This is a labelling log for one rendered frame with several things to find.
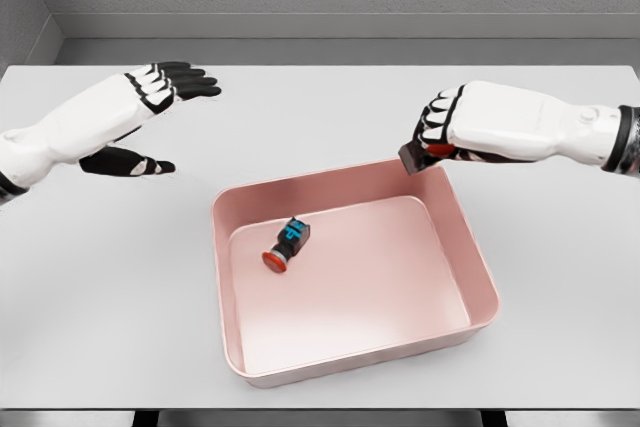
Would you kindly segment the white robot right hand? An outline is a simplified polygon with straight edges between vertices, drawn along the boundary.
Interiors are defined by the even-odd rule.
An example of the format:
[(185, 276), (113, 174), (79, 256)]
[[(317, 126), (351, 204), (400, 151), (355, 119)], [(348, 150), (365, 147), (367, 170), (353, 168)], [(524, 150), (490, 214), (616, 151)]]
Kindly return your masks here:
[(424, 108), (414, 143), (434, 157), (537, 162), (556, 153), (551, 96), (486, 81), (441, 91)]

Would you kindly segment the black industrial switch red button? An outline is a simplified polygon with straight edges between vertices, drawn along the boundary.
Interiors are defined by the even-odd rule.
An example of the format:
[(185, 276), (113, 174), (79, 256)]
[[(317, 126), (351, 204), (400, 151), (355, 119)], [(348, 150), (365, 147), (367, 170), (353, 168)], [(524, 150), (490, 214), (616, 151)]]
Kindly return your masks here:
[(261, 254), (263, 263), (276, 273), (284, 273), (289, 261), (306, 244), (311, 235), (311, 226), (291, 217), (277, 235), (277, 242), (270, 250)]
[(409, 175), (430, 168), (456, 153), (456, 147), (450, 144), (426, 144), (411, 141), (399, 149), (400, 160)]

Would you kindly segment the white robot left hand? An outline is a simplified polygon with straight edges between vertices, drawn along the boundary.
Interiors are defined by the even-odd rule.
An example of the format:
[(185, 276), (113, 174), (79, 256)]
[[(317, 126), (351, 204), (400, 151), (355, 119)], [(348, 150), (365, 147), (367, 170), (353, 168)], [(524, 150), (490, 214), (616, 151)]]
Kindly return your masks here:
[(95, 106), (97, 124), (91, 132), (98, 146), (79, 160), (90, 174), (111, 177), (140, 177), (173, 173), (173, 163), (155, 160), (113, 144), (177, 102), (211, 98), (221, 94), (218, 80), (188, 62), (147, 64), (102, 82), (105, 97)]

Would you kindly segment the pink rectangular basket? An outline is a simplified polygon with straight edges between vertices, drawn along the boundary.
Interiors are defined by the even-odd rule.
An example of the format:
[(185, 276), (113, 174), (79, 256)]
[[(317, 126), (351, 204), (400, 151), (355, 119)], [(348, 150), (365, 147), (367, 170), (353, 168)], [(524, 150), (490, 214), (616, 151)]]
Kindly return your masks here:
[[(261, 254), (291, 217), (284, 273)], [(447, 172), (387, 160), (234, 187), (211, 206), (224, 352), (258, 388), (465, 342), (500, 308)]]

